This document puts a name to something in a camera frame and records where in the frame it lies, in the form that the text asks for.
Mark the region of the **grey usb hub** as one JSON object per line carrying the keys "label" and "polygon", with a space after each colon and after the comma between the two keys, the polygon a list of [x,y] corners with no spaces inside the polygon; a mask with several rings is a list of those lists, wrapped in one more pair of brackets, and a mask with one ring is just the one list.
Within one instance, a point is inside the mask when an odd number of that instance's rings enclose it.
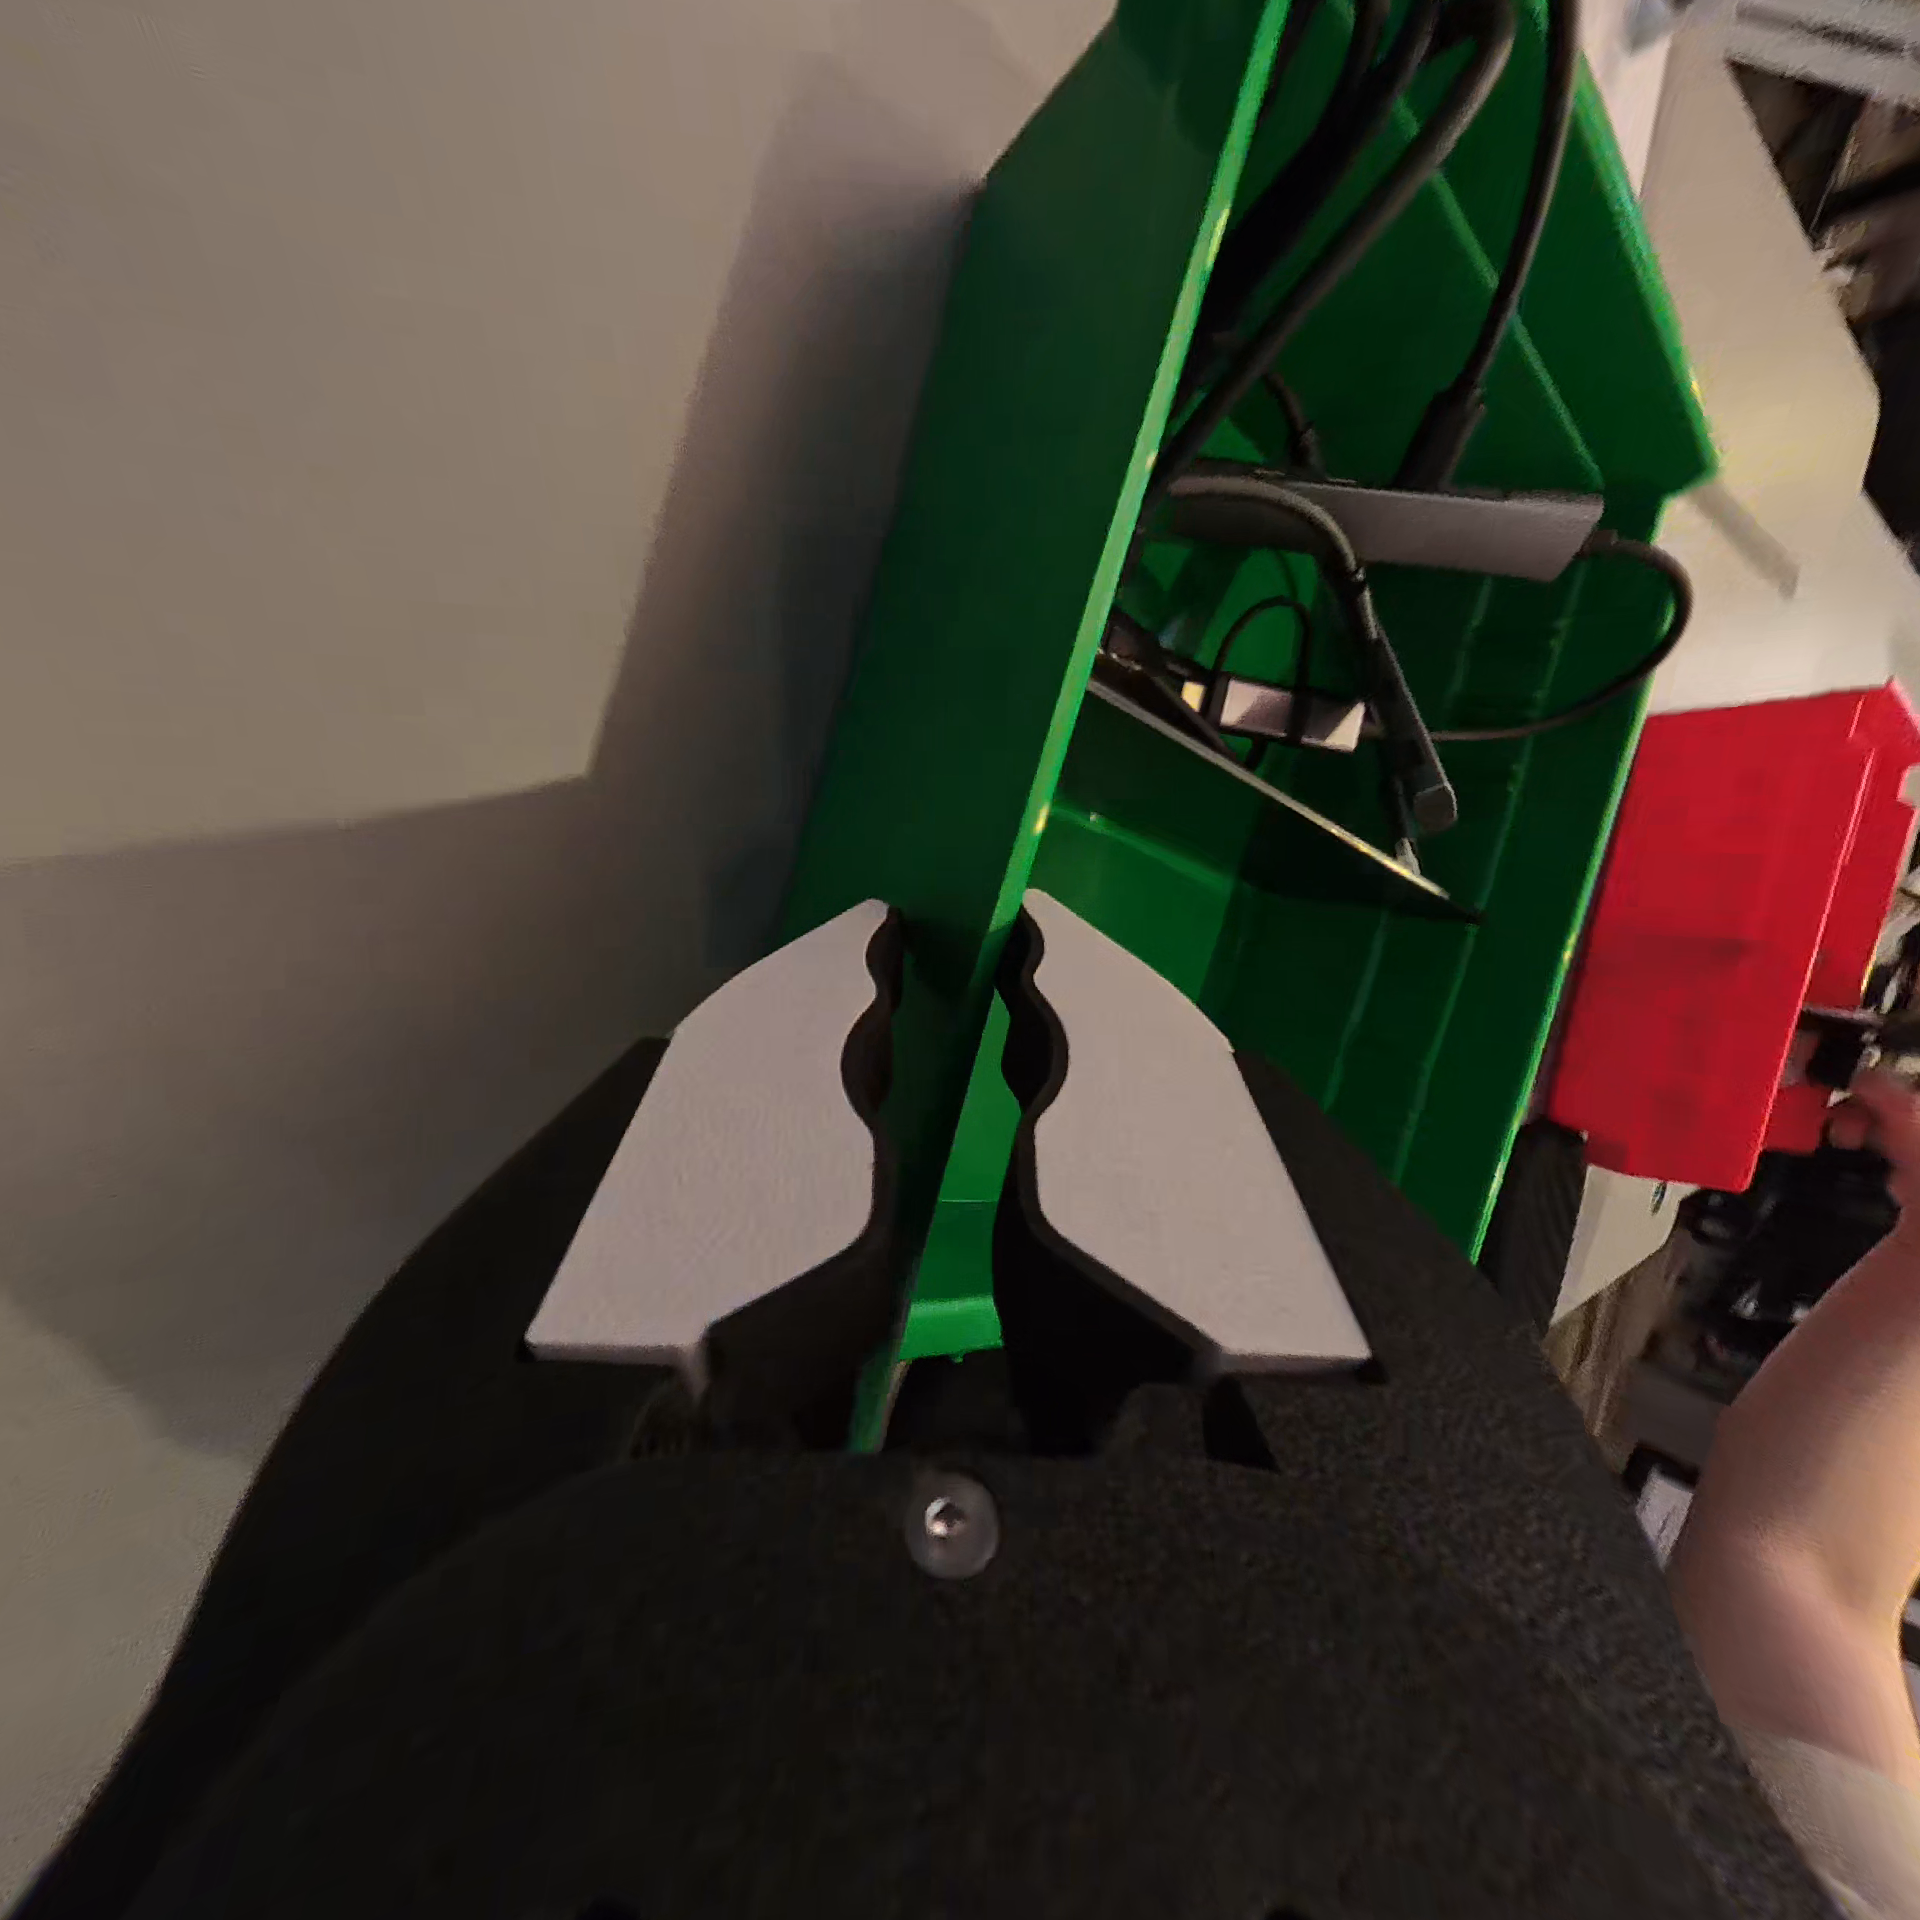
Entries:
{"label": "grey usb hub", "polygon": [[1287,480],[1326,512],[1368,569],[1456,571],[1550,586],[1600,528],[1602,497],[1568,491],[1411,491]]}

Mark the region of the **red plastic bin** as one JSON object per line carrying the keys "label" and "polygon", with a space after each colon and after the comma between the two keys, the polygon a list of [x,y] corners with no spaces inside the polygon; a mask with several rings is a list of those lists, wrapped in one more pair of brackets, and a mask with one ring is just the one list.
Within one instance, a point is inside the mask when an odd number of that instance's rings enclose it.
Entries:
{"label": "red plastic bin", "polygon": [[1898,682],[1647,722],[1547,1087],[1590,1164],[1738,1194],[1768,1151],[1811,1153],[1795,1029],[1863,1000],[1916,761]]}

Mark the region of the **green plastic bin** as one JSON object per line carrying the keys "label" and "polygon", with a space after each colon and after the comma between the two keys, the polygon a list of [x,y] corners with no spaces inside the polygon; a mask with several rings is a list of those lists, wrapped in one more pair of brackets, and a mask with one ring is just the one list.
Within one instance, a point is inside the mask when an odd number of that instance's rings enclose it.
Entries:
{"label": "green plastic bin", "polygon": [[[862,1378],[1000,1344],[994,972],[1043,890],[1283,1067],[1467,1257],[1689,621],[1712,474],[1577,4],[1119,4],[968,221],[782,935],[904,912],[907,1274]],[[1287,480],[1602,497],[1555,583],[1368,571]],[[1363,703],[1356,753],[1192,682]],[[1275,898],[1060,794],[1102,683],[1482,923]]]}

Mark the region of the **person's right forearm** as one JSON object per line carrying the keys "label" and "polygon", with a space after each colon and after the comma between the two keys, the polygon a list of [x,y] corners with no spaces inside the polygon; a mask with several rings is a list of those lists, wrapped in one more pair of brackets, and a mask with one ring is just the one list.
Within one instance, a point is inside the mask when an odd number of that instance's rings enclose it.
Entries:
{"label": "person's right forearm", "polygon": [[1720,1715],[1916,1793],[1916,1221],[1872,1249],[1720,1418],[1670,1560]]}

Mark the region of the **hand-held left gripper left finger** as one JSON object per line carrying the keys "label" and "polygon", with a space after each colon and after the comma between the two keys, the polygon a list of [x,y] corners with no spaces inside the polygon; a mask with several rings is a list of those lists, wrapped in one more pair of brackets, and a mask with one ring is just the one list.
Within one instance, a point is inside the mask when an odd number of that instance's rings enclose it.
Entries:
{"label": "hand-held left gripper left finger", "polygon": [[670,1376],[724,1445],[849,1449],[905,1307],[884,1117],[904,973],[904,915],[872,898],[679,1021],[523,1332],[530,1357]]}

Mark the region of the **person's right hand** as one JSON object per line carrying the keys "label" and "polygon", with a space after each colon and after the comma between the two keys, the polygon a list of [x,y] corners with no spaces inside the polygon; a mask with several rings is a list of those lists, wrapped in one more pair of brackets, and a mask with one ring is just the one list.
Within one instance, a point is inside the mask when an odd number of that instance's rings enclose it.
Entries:
{"label": "person's right hand", "polygon": [[1919,1090],[1898,1073],[1863,1067],[1831,1106],[1830,1141],[1872,1151],[1888,1167],[1888,1192],[1906,1215],[1919,1209]]}

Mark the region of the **small silver adapter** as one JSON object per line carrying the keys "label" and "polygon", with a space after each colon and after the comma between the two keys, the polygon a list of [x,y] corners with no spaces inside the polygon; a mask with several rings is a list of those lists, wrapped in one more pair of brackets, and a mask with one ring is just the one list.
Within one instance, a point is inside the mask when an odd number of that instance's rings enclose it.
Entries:
{"label": "small silver adapter", "polygon": [[1192,682],[1185,703],[1224,737],[1322,753],[1356,753],[1369,727],[1363,703],[1235,675]]}

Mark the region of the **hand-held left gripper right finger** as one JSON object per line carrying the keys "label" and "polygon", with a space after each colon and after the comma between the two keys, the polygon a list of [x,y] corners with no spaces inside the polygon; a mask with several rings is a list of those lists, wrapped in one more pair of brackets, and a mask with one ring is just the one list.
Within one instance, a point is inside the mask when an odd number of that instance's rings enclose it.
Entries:
{"label": "hand-held left gripper right finger", "polygon": [[1376,1361],[1224,1032],[1032,890],[1000,964],[1018,1117],[992,1226],[1027,1442],[1095,1453],[1146,1387]]}

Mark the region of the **white shirt sleeve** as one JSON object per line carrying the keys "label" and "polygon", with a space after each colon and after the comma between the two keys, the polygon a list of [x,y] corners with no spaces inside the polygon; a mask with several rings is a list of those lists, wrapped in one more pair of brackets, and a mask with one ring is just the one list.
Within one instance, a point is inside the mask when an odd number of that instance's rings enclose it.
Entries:
{"label": "white shirt sleeve", "polygon": [[1843,1916],[1919,1916],[1919,1796],[1825,1746],[1731,1727],[1748,1770]]}

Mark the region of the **dark flat plate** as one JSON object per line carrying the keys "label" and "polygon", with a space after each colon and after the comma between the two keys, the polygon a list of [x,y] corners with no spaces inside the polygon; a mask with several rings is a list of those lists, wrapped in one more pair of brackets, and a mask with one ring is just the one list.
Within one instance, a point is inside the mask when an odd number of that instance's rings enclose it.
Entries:
{"label": "dark flat plate", "polygon": [[1434,881],[1102,683],[1073,727],[1060,794],[1159,853],[1275,898],[1482,923]]}

